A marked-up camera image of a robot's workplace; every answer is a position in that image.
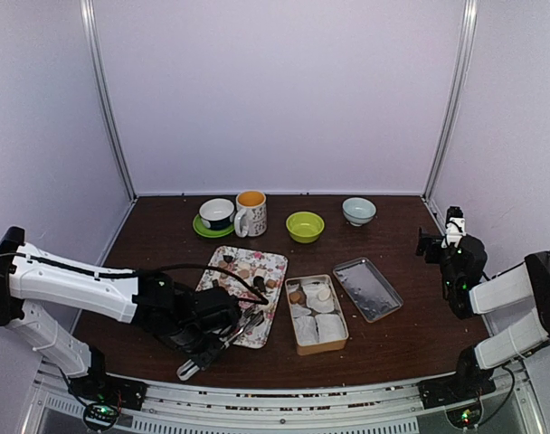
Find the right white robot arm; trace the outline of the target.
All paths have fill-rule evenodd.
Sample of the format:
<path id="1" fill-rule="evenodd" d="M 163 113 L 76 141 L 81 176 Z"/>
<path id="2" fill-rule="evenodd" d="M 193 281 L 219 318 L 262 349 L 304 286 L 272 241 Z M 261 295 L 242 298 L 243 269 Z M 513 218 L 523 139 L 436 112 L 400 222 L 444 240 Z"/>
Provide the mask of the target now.
<path id="1" fill-rule="evenodd" d="M 488 338 L 460 353 L 455 373 L 444 378 L 455 398 L 468 399 L 500 365 L 550 343 L 550 250 L 487 277 L 483 242 L 454 222 L 442 235 L 420 230 L 416 253 L 438 265 L 442 297 L 457 318 L 499 321 Z"/>

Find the ridged caramel chocolate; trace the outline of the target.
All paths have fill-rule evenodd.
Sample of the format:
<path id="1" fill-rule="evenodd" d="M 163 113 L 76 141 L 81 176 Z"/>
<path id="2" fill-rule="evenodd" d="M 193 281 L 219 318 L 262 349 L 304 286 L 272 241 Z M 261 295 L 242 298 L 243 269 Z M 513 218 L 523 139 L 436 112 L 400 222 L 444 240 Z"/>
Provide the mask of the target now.
<path id="1" fill-rule="evenodd" d="M 294 291 L 289 294 L 289 302 L 294 305 L 303 305 L 305 303 L 305 299 L 305 294 L 302 291 Z"/>

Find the bear print tin lid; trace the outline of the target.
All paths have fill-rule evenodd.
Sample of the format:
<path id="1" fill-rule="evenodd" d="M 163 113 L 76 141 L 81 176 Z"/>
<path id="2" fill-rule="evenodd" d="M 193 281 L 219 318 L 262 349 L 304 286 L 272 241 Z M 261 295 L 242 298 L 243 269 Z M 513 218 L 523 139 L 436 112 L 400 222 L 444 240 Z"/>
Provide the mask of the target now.
<path id="1" fill-rule="evenodd" d="M 367 323 L 379 321 L 403 306 L 401 296 L 368 258 L 338 264 L 333 275 Z"/>

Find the white round chocolate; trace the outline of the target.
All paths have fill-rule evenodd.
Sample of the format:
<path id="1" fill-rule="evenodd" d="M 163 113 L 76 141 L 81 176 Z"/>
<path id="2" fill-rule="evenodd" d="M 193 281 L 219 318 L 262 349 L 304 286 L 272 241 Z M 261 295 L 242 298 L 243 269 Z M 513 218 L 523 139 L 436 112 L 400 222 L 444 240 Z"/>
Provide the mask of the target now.
<path id="1" fill-rule="evenodd" d="M 321 289 L 317 294 L 317 298 L 319 301 L 322 301 L 322 302 L 331 300 L 332 299 L 331 291 L 328 288 Z"/>

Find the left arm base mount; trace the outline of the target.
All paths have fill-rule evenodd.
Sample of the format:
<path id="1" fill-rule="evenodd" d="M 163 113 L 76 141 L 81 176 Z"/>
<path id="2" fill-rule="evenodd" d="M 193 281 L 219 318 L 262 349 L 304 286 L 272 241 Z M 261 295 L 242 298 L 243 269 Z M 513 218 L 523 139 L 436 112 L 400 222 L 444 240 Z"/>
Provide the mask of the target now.
<path id="1" fill-rule="evenodd" d="M 127 410 L 141 410 L 147 393 L 147 385 L 144 382 L 109 374 L 102 377 L 68 377 L 68 382 L 74 396 Z"/>

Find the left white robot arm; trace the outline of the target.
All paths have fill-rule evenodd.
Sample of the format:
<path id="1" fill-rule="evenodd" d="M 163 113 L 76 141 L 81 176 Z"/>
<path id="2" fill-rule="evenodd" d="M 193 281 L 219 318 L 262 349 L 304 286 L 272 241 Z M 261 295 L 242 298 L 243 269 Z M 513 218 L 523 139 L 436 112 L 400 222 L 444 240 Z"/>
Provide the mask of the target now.
<path id="1" fill-rule="evenodd" d="M 41 302 L 76 307 L 139 327 L 207 366 L 242 316 L 236 297 L 196 291 L 160 271 L 105 269 L 51 255 L 10 227 L 0 240 L 0 326 L 14 330 L 95 401 L 116 391 L 103 354 L 75 339 Z"/>

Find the metal tongs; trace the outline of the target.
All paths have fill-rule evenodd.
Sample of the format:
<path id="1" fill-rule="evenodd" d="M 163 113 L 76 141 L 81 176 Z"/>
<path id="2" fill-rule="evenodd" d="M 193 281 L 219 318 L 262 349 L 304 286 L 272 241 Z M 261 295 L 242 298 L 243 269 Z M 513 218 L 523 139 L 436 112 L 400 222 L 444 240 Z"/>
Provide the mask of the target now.
<path id="1" fill-rule="evenodd" d="M 264 313 L 260 309 L 247 309 L 242 314 L 241 322 L 234 332 L 223 339 L 223 349 L 231 346 L 241 335 L 252 330 L 264 320 Z"/>

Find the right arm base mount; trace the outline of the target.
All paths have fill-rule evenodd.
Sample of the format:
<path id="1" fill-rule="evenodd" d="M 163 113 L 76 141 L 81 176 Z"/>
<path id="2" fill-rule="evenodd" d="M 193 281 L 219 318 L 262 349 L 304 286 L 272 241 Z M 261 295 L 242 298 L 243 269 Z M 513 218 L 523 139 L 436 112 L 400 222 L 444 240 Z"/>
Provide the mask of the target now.
<path id="1" fill-rule="evenodd" d="M 492 393 L 496 385 L 489 373 L 451 375 L 423 380 L 417 384 L 423 408 L 428 410 L 476 399 Z"/>

